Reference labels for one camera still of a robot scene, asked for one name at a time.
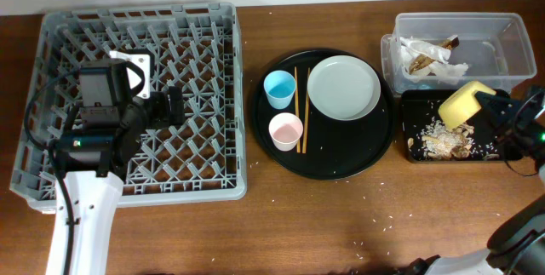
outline cup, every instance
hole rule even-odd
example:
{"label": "cup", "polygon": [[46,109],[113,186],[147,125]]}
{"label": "cup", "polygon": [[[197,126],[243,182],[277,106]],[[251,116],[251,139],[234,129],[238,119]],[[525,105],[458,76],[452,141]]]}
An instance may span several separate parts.
{"label": "cup", "polygon": [[284,109],[295,93],[295,78],[285,71],[273,71],[265,77],[263,88],[272,108]]}
{"label": "cup", "polygon": [[280,113],[269,123],[272,142],[282,152],[292,150],[303,134],[303,123],[294,114]]}

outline round black tray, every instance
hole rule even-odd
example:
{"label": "round black tray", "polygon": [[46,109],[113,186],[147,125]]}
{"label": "round black tray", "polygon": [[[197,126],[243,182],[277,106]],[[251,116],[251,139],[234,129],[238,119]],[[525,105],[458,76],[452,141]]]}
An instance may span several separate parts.
{"label": "round black tray", "polygon": [[276,70],[293,74],[294,68],[297,67],[299,117],[304,123],[308,68],[312,70],[321,60],[340,54],[354,56],[334,49],[314,49],[291,55],[273,65],[256,89],[251,111],[255,137],[269,156],[298,175],[318,180],[356,175],[377,162],[392,141],[395,105],[390,88],[377,73],[381,82],[381,98],[367,116],[355,121],[336,121],[326,117],[314,105],[310,105],[307,153],[297,153],[296,148],[281,152],[274,146],[268,132],[269,122],[280,112],[295,114],[295,101],[292,100],[283,110],[272,108],[263,90],[263,81],[267,74]]}

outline tray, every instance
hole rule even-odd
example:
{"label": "tray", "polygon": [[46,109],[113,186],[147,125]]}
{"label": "tray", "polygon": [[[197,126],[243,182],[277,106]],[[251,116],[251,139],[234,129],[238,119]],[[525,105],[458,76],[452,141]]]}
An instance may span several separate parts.
{"label": "tray", "polygon": [[[432,120],[440,120],[439,106],[448,99],[455,90],[409,90],[401,95],[401,119],[403,121],[404,145],[407,151],[407,158],[413,163],[457,163],[457,162],[483,162],[483,157],[487,154],[499,154],[497,159],[486,161],[516,161],[522,158],[522,155],[511,146],[494,146],[491,142],[494,140],[493,128],[489,125],[485,112],[478,112],[467,123],[475,127],[473,138],[473,154],[468,158],[457,160],[433,160],[424,155],[421,131],[429,125]],[[497,90],[498,96],[509,97],[509,94],[502,90]],[[413,138],[414,145],[409,149],[407,140]]]}
{"label": "tray", "polygon": [[[246,193],[241,48],[230,3],[55,12],[43,19],[28,100],[82,61],[107,58],[111,49],[147,49],[155,60],[151,89],[181,86],[187,123],[142,135],[118,207],[238,199]],[[32,111],[32,132],[42,140],[60,136],[66,110],[81,99],[68,79]],[[55,211],[49,157],[24,133],[10,189],[34,209]]]}
{"label": "tray", "polygon": [[283,110],[273,109],[263,90],[267,74],[276,70],[293,74],[297,66],[299,110],[304,123],[308,68],[312,70],[321,60],[340,54],[353,56],[334,49],[313,49],[293,54],[272,66],[263,75],[255,92],[251,111],[255,137],[269,156],[298,175],[318,180],[356,175],[376,163],[392,141],[396,116],[393,96],[382,76],[377,73],[381,82],[381,98],[369,115],[355,121],[336,121],[320,113],[311,102],[307,153],[296,153],[295,148],[281,152],[274,147],[268,133],[268,124],[280,112],[295,113],[295,101],[292,100]]}

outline clear plastic bin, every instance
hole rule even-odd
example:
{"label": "clear plastic bin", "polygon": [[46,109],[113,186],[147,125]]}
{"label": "clear plastic bin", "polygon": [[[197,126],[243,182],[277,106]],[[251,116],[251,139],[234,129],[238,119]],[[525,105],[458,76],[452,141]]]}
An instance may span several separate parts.
{"label": "clear plastic bin", "polygon": [[[404,70],[399,57],[399,37],[413,37],[433,44],[457,35],[451,64],[467,63],[463,77],[418,77]],[[457,89],[479,80],[493,89],[510,92],[536,75],[536,62],[525,24],[518,14],[413,13],[399,14],[391,37],[381,42],[382,69],[394,93],[409,89]]]}

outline black rectangular tray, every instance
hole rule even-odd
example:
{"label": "black rectangular tray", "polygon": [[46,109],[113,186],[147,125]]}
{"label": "black rectangular tray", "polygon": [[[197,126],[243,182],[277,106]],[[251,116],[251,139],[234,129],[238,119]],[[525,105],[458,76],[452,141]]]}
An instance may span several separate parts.
{"label": "black rectangular tray", "polygon": [[[473,138],[473,154],[465,159],[434,160],[425,156],[422,145],[421,131],[429,125],[433,118],[440,120],[439,106],[448,99],[455,90],[408,90],[401,95],[400,111],[403,123],[404,146],[407,151],[407,158],[413,163],[458,163],[458,162],[483,162],[483,161],[516,161],[522,155],[512,146],[494,146],[490,148],[494,140],[494,129],[488,122],[485,112],[478,112],[468,120],[468,124],[475,127]],[[509,97],[503,90],[497,90],[497,95]],[[407,141],[414,139],[414,144],[409,149]],[[484,160],[486,152],[498,154],[496,159]]]}

